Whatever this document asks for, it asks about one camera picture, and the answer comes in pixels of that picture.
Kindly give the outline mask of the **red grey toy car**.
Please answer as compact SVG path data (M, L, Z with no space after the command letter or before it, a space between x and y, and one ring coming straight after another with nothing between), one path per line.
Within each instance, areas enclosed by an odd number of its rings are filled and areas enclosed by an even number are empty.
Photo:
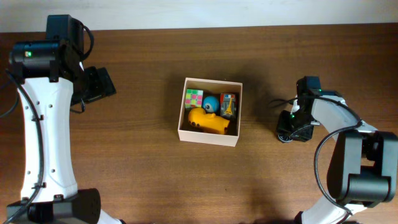
M224 119L235 120L237 117L236 95L222 93L220 96L220 115Z

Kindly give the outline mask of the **yellow toy dog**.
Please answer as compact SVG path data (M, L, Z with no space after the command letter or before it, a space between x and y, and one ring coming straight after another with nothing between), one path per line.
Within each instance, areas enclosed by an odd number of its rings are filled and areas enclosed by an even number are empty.
M203 130L205 133L226 134L230 120L215 113L207 113L203 108L194 108L188 114L191 126Z

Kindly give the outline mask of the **white cardboard box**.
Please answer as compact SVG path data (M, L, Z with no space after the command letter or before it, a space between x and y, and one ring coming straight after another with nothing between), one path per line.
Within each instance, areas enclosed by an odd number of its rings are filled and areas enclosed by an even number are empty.
M185 109L184 100L187 89L203 90L203 100L207 96L215 96L220 102L222 93L232 93L236 95L237 117L230 120L226 134L205 133L203 130L193 127L188 122L188 114L193 109ZM178 122L178 135L181 141L199 142L206 144L217 144L222 146L235 147L240 132L241 102L242 102L243 84L238 82L225 82L218 80L205 80L199 78L186 78L182 95L182 105Z

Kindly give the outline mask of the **blue toy ball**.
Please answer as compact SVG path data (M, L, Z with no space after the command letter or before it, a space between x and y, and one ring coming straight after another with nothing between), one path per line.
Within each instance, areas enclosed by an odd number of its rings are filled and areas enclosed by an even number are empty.
M203 100L202 107L207 113L217 113L220 109L220 102L215 96L207 96Z

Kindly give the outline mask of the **colourful puzzle cube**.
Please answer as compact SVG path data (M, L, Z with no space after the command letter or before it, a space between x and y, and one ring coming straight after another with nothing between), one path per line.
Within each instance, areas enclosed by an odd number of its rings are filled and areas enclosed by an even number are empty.
M203 95L203 90L187 89L184 100L185 109L200 108L202 106Z

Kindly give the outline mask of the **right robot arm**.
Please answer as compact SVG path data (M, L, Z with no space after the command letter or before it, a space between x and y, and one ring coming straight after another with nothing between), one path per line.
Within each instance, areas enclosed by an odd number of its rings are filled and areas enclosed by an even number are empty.
M303 77L296 87L296 97L288 100L292 109L279 116L279 141L307 142L319 125L328 134L313 159L322 197L299 212L294 223L344 223L390 202L397 188L397 136L366 123L337 91L323 90L318 77Z

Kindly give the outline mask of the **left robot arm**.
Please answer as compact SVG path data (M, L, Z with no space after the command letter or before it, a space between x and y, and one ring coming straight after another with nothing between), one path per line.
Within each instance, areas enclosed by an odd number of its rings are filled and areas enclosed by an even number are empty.
M70 113L115 94L105 68L84 68L91 31L70 15L47 18L44 40L14 45L7 71L24 115L25 174L8 223L117 223L97 189L78 188L70 152Z

